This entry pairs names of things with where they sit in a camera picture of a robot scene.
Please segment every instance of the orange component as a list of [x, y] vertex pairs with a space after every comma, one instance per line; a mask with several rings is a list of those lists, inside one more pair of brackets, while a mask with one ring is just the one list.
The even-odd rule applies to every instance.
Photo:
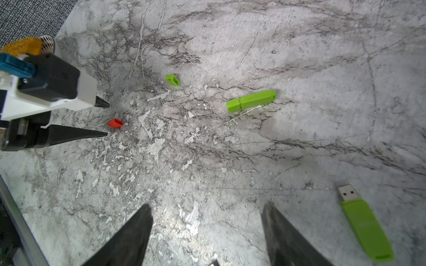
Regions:
[[28, 37], [6, 44], [1, 52], [17, 57], [20, 54], [39, 55], [41, 53], [42, 41], [36, 37]]
[[112, 119], [111, 121], [108, 122], [108, 125], [110, 127], [112, 127], [113, 129], [117, 129], [117, 128], [119, 128], [123, 125], [123, 122], [114, 118], [114, 119]]

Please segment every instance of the green usb cap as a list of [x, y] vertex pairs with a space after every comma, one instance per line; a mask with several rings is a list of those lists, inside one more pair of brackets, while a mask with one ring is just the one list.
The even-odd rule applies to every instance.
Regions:
[[276, 99], [276, 91], [263, 91], [243, 96], [226, 103], [228, 111], [233, 113], [242, 109], [268, 104]]
[[357, 195], [351, 185], [337, 190], [343, 200], [343, 213], [363, 250], [376, 262], [393, 260], [392, 246], [368, 203]]
[[179, 86], [179, 84], [181, 84], [175, 75], [166, 75], [166, 81], [173, 86]]

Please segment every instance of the usb flash drive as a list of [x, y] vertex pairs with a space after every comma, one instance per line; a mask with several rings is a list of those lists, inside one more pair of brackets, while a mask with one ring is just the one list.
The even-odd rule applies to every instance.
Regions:
[[342, 199], [342, 210], [364, 251], [376, 262], [393, 260], [392, 246], [368, 203], [351, 185], [337, 190]]

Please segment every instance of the red plastic cap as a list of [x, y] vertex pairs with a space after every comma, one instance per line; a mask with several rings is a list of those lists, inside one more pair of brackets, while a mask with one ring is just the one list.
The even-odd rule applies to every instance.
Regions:
[[112, 127], [113, 129], [117, 129], [117, 128], [119, 128], [123, 125], [123, 122], [114, 118], [114, 119], [112, 119], [111, 121], [108, 122], [108, 125], [110, 127]]

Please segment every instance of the marble surface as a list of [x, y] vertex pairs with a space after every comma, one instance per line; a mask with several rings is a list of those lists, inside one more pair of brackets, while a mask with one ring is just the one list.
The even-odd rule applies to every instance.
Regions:
[[[424, 265], [425, 12], [415, 0], [80, 0], [57, 39], [111, 108], [52, 123], [109, 135], [2, 152], [0, 174], [51, 265], [82, 264], [144, 203], [144, 265], [269, 265], [267, 200], [335, 265], [373, 265], [340, 210], [344, 178], [381, 222], [390, 265]], [[266, 89], [274, 103], [227, 112]]]

